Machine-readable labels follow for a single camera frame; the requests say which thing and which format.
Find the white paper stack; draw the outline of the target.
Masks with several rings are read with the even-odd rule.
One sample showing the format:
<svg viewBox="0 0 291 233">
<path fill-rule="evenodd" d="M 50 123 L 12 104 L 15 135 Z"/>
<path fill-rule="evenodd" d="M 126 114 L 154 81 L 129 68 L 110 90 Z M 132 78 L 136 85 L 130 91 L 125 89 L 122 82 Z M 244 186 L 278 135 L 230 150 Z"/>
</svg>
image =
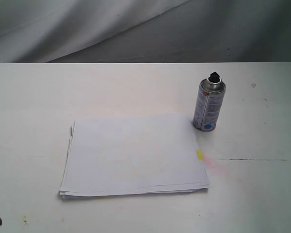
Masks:
<svg viewBox="0 0 291 233">
<path fill-rule="evenodd" d="M 208 188 L 195 131 L 181 113 L 76 120 L 71 126 L 63 199 Z"/>
</svg>

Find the silver spray can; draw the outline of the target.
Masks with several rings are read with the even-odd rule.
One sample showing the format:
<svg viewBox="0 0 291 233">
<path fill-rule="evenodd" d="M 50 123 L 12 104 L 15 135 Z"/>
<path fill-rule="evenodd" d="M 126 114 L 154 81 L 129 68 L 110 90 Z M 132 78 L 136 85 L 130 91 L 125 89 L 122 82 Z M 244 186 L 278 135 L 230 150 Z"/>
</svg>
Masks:
<svg viewBox="0 0 291 233">
<path fill-rule="evenodd" d="M 217 72 L 201 81 L 193 117 L 195 128 L 203 132 L 215 129 L 225 92 L 226 85 Z"/>
</svg>

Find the grey fabric backdrop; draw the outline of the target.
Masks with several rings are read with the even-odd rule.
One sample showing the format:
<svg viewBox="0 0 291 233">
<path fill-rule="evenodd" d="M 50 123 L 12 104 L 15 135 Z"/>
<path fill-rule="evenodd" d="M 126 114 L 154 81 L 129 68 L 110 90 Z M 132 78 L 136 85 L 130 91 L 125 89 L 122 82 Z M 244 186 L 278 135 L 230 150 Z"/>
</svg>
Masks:
<svg viewBox="0 0 291 233">
<path fill-rule="evenodd" d="M 291 0 L 0 0 L 0 62 L 291 61 Z"/>
</svg>

